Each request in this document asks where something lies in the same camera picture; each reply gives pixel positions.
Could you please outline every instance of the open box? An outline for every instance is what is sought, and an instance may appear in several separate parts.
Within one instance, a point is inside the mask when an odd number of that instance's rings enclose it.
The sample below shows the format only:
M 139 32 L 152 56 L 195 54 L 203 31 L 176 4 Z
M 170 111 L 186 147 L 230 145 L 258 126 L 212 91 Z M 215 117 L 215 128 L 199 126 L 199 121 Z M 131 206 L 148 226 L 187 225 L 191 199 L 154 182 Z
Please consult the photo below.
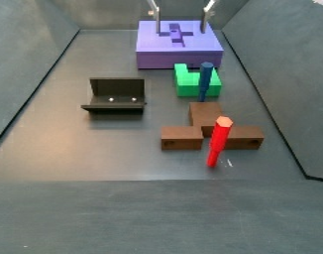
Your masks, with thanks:
M 81 108 L 89 112 L 135 110 L 146 105 L 144 79 L 139 77 L 92 77 L 92 99 Z

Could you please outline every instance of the purple base with cross pattern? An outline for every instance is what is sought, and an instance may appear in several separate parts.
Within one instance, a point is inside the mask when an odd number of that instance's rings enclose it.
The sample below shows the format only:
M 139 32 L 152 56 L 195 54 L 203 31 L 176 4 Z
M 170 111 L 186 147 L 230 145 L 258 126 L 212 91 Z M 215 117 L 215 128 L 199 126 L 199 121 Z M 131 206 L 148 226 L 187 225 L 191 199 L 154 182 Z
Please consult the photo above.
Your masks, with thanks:
M 182 38 L 183 47 L 175 44 L 175 35 Z M 138 68 L 174 68 L 175 64 L 187 64 L 191 68 L 200 67 L 203 62 L 219 67 L 223 52 L 210 24 L 207 33 L 202 34 L 200 21 L 162 21 L 160 34 L 156 34 L 155 21 L 139 22 Z

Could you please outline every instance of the gray wall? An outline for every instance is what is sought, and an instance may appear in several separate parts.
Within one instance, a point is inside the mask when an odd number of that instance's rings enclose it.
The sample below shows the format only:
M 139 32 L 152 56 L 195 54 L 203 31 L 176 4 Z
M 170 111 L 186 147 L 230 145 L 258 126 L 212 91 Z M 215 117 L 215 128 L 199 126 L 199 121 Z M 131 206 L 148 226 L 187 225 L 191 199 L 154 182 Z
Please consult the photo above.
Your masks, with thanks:
M 52 2 L 0 1 L 0 134 L 77 31 Z
M 223 31 L 304 172 L 323 178 L 323 6 L 250 0 Z
M 148 19 L 146 0 L 52 0 L 83 29 L 136 29 L 139 20 Z M 220 29 L 248 0 L 222 0 L 212 18 Z M 156 0 L 162 19 L 200 19 L 208 0 Z

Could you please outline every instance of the toy block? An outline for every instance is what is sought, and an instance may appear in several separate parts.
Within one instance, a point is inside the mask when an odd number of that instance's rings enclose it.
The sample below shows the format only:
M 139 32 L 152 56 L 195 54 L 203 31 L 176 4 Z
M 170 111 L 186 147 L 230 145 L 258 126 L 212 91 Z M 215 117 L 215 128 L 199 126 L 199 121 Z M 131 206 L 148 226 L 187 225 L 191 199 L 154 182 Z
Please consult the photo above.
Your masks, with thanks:
M 215 123 L 212 138 L 210 142 L 208 167 L 215 167 L 219 155 L 226 147 L 234 121 L 227 116 L 220 116 Z
M 202 128 L 206 138 L 211 137 L 215 122 L 222 115 L 219 102 L 190 102 L 190 124 Z
M 93 77 L 92 99 L 80 107 L 88 112 L 139 111 L 146 105 L 144 79 L 140 77 Z
M 175 82 L 176 93 L 180 97 L 199 96 L 200 93 L 200 73 L 188 72 L 187 65 L 184 63 L 175 64 Z M 207 96 L 219 96 L 222 90 L 222 81 L 219 74 L 212 69 L 210 88 L 207 90 Z
M 200 65 L 200 78 L 199 78 L 199 102 L 206 101 L 207 92 L 211 86 L 214 65 L 208 62 Z
M 203 140 L 200 127 L 162 127 L 162 150 L 200 150 Z
M 263 141 L 263 132 L 256 126 L 234 126 L 230 132 L 226 150 L 255 150 Z
M 220 66 L 224 50 L 210 24 L 203 34 L 200 21 L 160 21 L 156 34 L 155 23 L 139 21 L 138 68 L 174 68 L 176 63 L 200 67 L 203 62 Z

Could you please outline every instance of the brown block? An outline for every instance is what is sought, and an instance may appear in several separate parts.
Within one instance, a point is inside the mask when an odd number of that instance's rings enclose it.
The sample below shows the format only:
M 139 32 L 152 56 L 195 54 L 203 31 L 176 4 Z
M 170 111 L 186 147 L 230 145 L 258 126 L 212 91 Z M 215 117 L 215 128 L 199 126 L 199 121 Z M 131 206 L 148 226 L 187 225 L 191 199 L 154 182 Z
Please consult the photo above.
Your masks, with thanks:
M 162 127 L 162 150 L 200 150 L 203 139 L 200 127 Z
M 263 133 L 256 126 L 232 126 L 226 150 L 258 149 L 263 141 Z
M 219 102 L 190 102 L 190 123 L 202 128 L 206 138 L 211 137 L 216 120 L 222 115 Z

